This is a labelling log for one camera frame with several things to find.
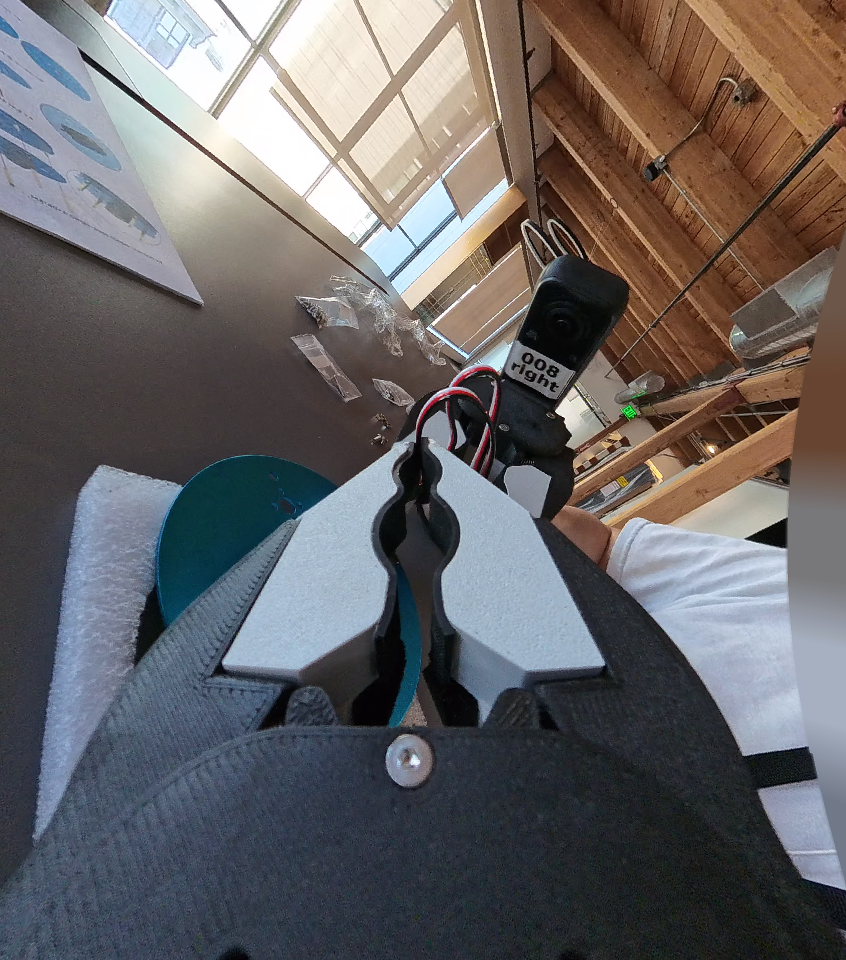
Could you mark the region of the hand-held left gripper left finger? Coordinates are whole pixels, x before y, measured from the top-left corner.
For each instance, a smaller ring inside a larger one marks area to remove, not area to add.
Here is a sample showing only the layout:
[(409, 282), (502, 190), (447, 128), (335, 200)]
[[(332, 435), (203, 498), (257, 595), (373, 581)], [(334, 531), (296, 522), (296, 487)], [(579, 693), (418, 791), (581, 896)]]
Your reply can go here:
[(302, 515), (223, 656), (225, 672), (321, 687), (340, 706), (403, 660), (388, 722), (405, 722), (419, 681), (419, 618), (395, 550), (413, 452), (413, 441), (397, 441)]

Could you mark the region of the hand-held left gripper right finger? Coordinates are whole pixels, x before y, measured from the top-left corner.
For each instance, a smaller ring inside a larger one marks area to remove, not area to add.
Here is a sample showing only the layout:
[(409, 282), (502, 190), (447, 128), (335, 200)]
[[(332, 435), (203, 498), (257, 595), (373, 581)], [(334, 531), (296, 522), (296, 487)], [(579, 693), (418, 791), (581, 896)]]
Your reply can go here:
[(536, 519), (468, 506), (484, 477), (429, 438), (419, 443), (435, 577), (427, 685), (445, 724), (478, 724), (501, 692), (597, 677), (606, 663)]

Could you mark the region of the blue round metal plate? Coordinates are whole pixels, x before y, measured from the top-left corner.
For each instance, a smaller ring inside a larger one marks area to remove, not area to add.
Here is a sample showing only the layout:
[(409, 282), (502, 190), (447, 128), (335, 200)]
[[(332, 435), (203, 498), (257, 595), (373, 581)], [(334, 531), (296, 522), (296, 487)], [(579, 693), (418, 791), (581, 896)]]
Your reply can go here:
[[(212, 463), (183, 486), (165, 517), (156, 552), (156, 585), (141, 616), (137, 659), (159, 633), (246, 553), (336, 486), (280, 458), (242, 455)], [(360, 725), (421, 725), (411, 710), (423, 643), (410, 583), (396, 563), (399, 623), (383, 647), (381, 678), (353, 704)]]

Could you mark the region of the person's right forearm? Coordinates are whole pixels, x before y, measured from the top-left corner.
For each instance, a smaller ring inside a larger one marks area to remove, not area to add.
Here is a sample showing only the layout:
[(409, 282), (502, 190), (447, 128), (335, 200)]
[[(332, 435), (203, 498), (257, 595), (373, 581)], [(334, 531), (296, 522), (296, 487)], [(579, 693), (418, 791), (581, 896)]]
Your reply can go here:
[(601, 569), (607, 570), (619, 530), (605, 525), (591, 513), (573, 506), (560, 510), (552, 524)]

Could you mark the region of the dark grey desk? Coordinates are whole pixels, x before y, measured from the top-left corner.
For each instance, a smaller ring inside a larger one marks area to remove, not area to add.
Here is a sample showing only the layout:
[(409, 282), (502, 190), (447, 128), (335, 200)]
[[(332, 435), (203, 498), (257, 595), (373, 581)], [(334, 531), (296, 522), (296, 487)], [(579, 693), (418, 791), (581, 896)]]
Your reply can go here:
[(0, 887), (32, 843), (45, 704), (77, 495), (98, 465), (183, 484), (240, 454), (336, 484), (381, 453), (372, 385), (445, 384), (402, 335), (319, 334), (361, 390), (335, 397), (291, 342), (296, 296), (377, 265), (84, 2), (26, 2), (76, 44), (204, 304), (0, 213)]

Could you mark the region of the crumpled clear plastic bag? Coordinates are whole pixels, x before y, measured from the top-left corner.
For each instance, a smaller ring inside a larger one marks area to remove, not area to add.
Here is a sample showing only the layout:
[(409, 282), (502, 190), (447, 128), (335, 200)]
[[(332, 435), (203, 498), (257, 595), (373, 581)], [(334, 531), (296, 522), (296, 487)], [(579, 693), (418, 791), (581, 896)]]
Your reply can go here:
[(330, 282), (333, 291), (342, 295), (357, 314), (369, 317), (376, 334), (392, 355), (403, 356), (403, 340), (411, 339), (430, 364), (448, 363), (442, 354), (442, 342), (417, 317), (401, 313), (375, 285), (341, 275), (332, 275)]

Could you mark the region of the flat clear plastic bag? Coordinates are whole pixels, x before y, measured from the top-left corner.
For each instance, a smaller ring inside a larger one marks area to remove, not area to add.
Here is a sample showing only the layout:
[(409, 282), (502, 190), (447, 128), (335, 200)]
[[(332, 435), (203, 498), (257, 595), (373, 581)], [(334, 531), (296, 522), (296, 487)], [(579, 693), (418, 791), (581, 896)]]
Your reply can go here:
[(344, 402), (361, 397), (361, 391), (348, 378), (342, 369), (313, 334), (301, 334), (291, 337), (297, 349), (307, 358), (310, 365), (320, 374), (327, 385)]

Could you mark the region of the clear bag with dark screws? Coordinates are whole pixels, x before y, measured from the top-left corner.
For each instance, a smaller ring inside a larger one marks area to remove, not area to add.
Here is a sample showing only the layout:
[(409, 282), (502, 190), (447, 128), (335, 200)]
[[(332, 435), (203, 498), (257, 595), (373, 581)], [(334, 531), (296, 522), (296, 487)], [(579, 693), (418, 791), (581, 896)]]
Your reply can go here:
[(313, 298), (312, 296), (298, 295), (296, 300), (299, 306), (302, 306), (316, 322), (319, 329), (329, 327), (359, 329), (357, 313), (344, 296)]

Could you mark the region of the person in white shirt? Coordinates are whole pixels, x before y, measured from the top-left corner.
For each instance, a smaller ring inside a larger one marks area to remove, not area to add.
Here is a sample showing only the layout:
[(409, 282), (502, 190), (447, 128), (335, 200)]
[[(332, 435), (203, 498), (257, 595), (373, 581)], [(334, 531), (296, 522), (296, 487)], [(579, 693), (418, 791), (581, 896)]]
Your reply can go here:
[(703, 679), (765, 811), (846, 937), (846, 882), (809, 752), (789, 620), (787, 522), (748, 538), (628, 522), (609, 574)]

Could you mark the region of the white foam sheet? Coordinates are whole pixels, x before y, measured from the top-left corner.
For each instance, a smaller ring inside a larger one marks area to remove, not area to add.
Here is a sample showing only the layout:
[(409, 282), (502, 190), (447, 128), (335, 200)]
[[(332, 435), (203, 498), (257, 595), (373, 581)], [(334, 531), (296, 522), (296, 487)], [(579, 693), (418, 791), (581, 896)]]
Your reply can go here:
[(155, 582), (165, 516), (181, 486), (96, 468), (79, 492), (69, 541), (33, 839), (47, 827), (85, 750), (134, 664)]

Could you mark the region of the black ceiling pipe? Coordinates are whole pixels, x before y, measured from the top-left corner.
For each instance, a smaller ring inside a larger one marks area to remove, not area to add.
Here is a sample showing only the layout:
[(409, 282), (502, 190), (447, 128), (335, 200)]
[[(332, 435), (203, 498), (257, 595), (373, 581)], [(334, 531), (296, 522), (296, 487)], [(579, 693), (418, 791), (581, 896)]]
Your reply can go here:
[(669, 313), (680, 304), (680, 302), (689, 294), (693, 285), (699, 282), (704, 276), (717, 264), (719, 258), (728, 253), (730, 248), (738, 239), (745, 234), (759, 217), (767, 210), (773, 201), (776, 200), (793, 181), (811, 164), (811, 162), (827, 147), (839, 132), (846, 129), (846, 101), (840, 102), (833, 109), (833, 118), (829, 126), (823, 133), (816, 138), (813, 143), (800, 155), (800, 158), (782, 175), (776, 182), (776, 185), (765, 195), (765, 197), (753, 208), (750, 214), (734, 230), (727, 239), (723, 240), (712, 256), (703, 264), (703, 266), (692, 276), (687, 284), (675, 295), (673, 300), (660, 312), (660, 314), (649, 324), (648, 328), (637, 336), (636, 341), (626, 349), (621, 358), (614, 364), (613, 369), (621, 366), (621, 363), (632, 354), (636, 346), (640, 345), (649, 333), (667, 318)]

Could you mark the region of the large window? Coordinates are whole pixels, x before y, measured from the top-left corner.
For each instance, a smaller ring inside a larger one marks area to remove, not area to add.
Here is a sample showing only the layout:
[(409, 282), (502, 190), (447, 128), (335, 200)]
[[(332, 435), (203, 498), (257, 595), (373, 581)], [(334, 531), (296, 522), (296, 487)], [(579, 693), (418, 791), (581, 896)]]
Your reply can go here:
[(459, 237), (497, 125), (475, 2), (116, 1), (105, 18), (403, 292)]

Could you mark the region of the metal conduit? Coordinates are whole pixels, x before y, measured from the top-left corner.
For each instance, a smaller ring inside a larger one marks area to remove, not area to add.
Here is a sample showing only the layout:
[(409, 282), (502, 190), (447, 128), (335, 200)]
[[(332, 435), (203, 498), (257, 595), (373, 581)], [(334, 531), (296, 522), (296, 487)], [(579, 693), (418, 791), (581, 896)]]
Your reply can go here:
[(703, 131), (703, 128), (709, 118), (714, 106), (716, 105), (717, 98), (719, 96), (720, 90), (723, 86), (729, 85), (733, 88), (732, 96), (730, 97), (730, 103), (737, 106), (746, 106), (750, 104), (756, 98), (758, 93), (758, 87), (756, 82), (752, 78), (735, 78), (732, 76), (723, 76), (717, 81), (717, 85), (713, 91), (712, 96), (710, 97), (709, 102), (707, 102), (704, 112), (700, 119), (695, 123), (692, 129), (682, 137), (670, 150), (665, 151), (654, 158), (643, 170), (643, 177), (649, 183), (654, 182), (663, 174), (669, 171), (669, 158), (672, 154), (675, 154), (683, 146), (685, 146), (693, 137)]

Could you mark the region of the folded printed instruction sheet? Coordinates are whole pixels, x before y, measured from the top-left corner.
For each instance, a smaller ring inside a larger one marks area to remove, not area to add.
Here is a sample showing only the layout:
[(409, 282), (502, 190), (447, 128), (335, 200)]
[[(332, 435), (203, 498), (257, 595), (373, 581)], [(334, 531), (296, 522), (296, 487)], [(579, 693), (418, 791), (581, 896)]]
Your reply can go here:
[(0, 2), (0, 211), (203, 303), (79, 49), (9, 1)]

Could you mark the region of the silver air duct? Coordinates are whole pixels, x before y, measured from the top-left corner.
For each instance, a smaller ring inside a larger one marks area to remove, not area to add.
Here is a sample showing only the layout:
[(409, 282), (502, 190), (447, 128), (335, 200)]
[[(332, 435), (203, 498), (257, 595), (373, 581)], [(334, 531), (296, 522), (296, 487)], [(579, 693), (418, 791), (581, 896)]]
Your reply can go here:
[(731, 350), (748, 369), (811, 344), (838, 256), (831, 246), (732, 314)]

